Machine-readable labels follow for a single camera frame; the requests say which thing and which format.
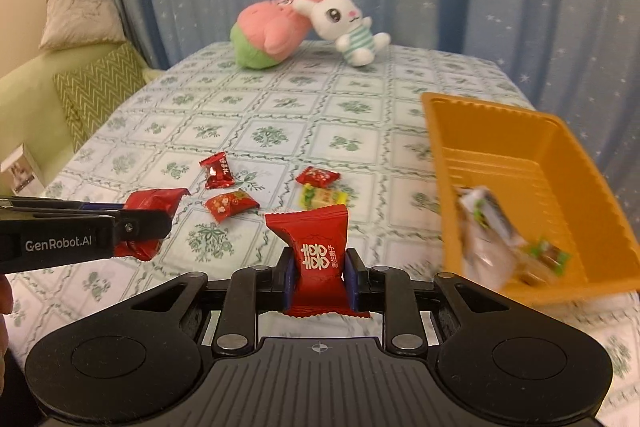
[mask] green sofa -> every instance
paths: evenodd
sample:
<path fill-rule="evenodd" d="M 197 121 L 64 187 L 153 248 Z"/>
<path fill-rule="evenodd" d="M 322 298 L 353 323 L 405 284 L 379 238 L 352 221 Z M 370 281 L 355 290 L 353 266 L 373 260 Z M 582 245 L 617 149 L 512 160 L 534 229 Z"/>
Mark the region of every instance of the green sofa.
<path fill-rule="evenodd" d="M 74 154 L 53 75 L 102 58 L 118 46 L 92 44 L 44 52 L 0 78 L 0 161 L 24 143 L 47 185 Z M 147 82 L 161 73 L 139 59 Z M 0 185 L 0 194 L 10 191 Z"/>

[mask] snack package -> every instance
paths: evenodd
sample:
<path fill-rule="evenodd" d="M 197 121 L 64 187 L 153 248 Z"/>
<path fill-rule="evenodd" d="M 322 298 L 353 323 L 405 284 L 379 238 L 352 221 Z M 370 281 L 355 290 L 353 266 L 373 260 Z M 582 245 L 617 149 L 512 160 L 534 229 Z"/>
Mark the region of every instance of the snack package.
<path fill-rule="evenodd" d="M 340 174 L 338 172 L 331 172 L 317 167 L 307 167 L 298 174 L 298 177 L 296 177 L 296 181 L 299 184 L 309 184 L 312 187 L 318 188 L 326 188 L 327 185 L 338 179 L 340 179 Z"/>
<path fill-rule="evenodd" d="M 518 277 L 531 286 L 554 283 L 571 256 L 541 239 L 522 249 Z"/>
<path fill-rule="evenodd" d="M 300 275 L 291 308 L 284 314 L 310 317 L 336 312 L 369 317 L 368 312 L 354 312 L 349 308 L 341 279 L 349 220 L 345 205 L 290 214 L 266 214 L 264 218 L 267 227 L 293 249 Z"/>
<path fill-rule="evenodd" d="M 485 288 L 500 291 L 513 276 L 518 264 L 516 254 L 494 230 L 483 228 L 469 212 L 463 230 L 465 258 L 470 268 L 465 276 Z"/>
<path fill-rule="evenodd" d="M 349 195 L 346 192 L 330 188 L 317 188 L 307 183 L 302 188 L 300 206 L 306 210 L 312 210 L 333 204 L 346 204 L 348 200 Z"/>
<path fill-rule="evenodd" d="M 130 193 L 123 208 L 137 210 L 164 210 L 174 219 L 175 212 L 183 196 L 189 196 L 186 188 L 154 188 L 152 190 L 136 190 Z M 136 257 L 140 261 L 149 261 L 158 253 L 162 239 L 149 241 L 126 241 L 114 250 L 115 257 Z"/>
<path fill-rule="evenodd" d="M 509 248 L 523 247 L 527 242 L 504 215 L 500 204 L 487 187 L 476 187 L 460 197 L 460 204 L 485 230 L 492 229 Z"/>
<path fill-rule="evenodd" d="M 204 206 L 211 212 L 213 219 L 218 224 L 222 223 L 227 217 L 235 216 L 240 212 L 249 210 L 249 208 L 260 208 L 260 204 L 244 190 L 236 190 L 235 192 L 214 196 Z"/>
<path fill-rule="evenodd" d="M 526 241 L 488 188 L 463 187 L 458 193 L 464 252 L 470 268 L 468 277 L 492 291 L 500 291 L 516 271 L 518 248 Z"/>
<path fill-rule="evenodd" d="M 236 184 L 226 162 L 226 153 L 219 152 L 202 160 L 200 166 L 207 171 L 205 188 L 226 188 Z"/>

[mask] yellow candy wrapper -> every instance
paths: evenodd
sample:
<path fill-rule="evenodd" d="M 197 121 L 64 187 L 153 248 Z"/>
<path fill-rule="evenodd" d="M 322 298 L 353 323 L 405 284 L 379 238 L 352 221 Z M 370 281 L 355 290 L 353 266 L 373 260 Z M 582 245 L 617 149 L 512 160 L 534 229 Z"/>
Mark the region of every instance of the yellow candy wrapper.
<path fill-rule="evenodd" d="M 340 190 L 318 188 L 305 183 L 300 196 L 300 206 L 305 210 L 331 206 L 332 204 L 347 204 L 349 195 Z"/>

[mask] red candy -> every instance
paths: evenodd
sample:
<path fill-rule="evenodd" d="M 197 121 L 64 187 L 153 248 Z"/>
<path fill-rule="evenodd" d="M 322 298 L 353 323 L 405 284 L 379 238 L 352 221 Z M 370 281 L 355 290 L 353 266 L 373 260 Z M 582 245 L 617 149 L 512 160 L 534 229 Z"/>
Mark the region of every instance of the red candy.
<path fill-rule="evenodd" d="M 296 181 L 300 184 L 308 183 L 312 187 L 325 188 L 340 178 L 338 172 L 326 171 L 317 167 L 307 167 L 298 174 Z"/>
<path fill-rule="evenodd" d="M 293 249 L 300 274 L 291 308 L 284 314 L 310 317 L 336 312 L 369 317 L 369 313 L 349 308 L 347 290 L 341 279 L 349 220 L 345 205 L 264 217 L 267 227 Z"/>
<path fill-rule="evenodd" d="M 214 196 L 204 206 L 209 209 L 213 219 L 218 224 L 222 223 L 227 217 L 235 216 L 249 208 L 260 208 L 260 204 L 244 190 L 236 190 L 235 192 Z"/>
<path fill-rule="evenodd" d="M 229 164 L 226 162 L 226 153 L 219 152 L 214 154 L 202 160 L 200 166 L 207 169 L 206 188 L 225 188 L 236 184 L 229 170 Z"/>
<path fill-rule="evenodd" d="M 175 211 L 183 196 L 188 196 L 186 188 L 153 188 L 152 190 L 136 190 L 130 193 L 123 208 L 134 210 L 164 210 L 171 219 L 174 219 Z M 140 261 L 150 261 L 156 256 L 162 239 L 149 239 L 148 241 L 126 241 L 119 243 L 115 250 L 115 257 L 131 255 Z"/>

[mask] bunny face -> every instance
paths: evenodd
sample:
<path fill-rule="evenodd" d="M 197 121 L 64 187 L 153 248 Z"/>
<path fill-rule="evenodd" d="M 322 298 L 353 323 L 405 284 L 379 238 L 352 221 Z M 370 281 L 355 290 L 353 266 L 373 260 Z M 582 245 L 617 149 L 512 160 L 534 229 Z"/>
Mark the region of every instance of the bunny face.
<path fill-rule="evenodd" d="M 352 0 L 322 0 L 307 6 L 296 0 L 294 9 L 306 12 L 316 33 L 326 41 L 335 41 L 362 24 L 362 12 Z"/>

